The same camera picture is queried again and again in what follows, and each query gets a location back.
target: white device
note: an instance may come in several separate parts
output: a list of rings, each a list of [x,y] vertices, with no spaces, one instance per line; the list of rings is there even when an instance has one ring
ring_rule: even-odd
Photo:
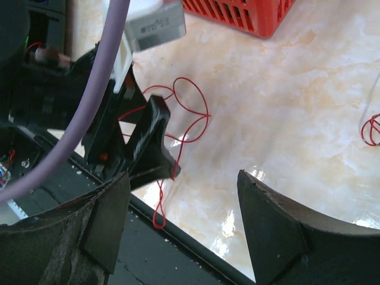
[[[110,0],[103,0],[103,23]],[[118,93],[132,64],[132,53],[186,35],[182,0],[131,0],[118,54],[113,65],[114,93]]]

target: red crate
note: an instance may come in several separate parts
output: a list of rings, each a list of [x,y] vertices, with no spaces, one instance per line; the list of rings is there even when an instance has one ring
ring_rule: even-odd
[[[183,0],[186,12],[268,38],[295,0]]]

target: table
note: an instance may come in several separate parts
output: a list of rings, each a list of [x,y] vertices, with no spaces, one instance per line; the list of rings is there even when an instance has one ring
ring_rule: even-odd
[[[73,58],[100,39],[101,7],[101,0],[72,3]],[[134,56],[141,88],[186,76],[212,115],[201,140],[184,147],[182,173],[164,184],[167,218],[253,280],[236,189],[240,169],[314,210],[380,229],[379,150],[359,135],[380,71],[379,8],[377,0],[297,0],[268,40],[186,15],[183,39]],[[379,91],[366,117],[380,111]],[[196,89],[180,83],[178,92],[203,111]],[[167,104],[167,130],[180,137],[194,116]],[[176,157],[180,145],[165,143]],[[134,195],[155,208],[159,189],[153,183]]]

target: purple cable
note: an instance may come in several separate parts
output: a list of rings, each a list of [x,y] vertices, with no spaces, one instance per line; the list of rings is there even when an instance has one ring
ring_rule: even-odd
[[[41,185],[64,164],[90,127],[112,72],[130,0],[111,0],[94,65],[77,111],[52,151],[31,172],[0,192],[0,204]]]

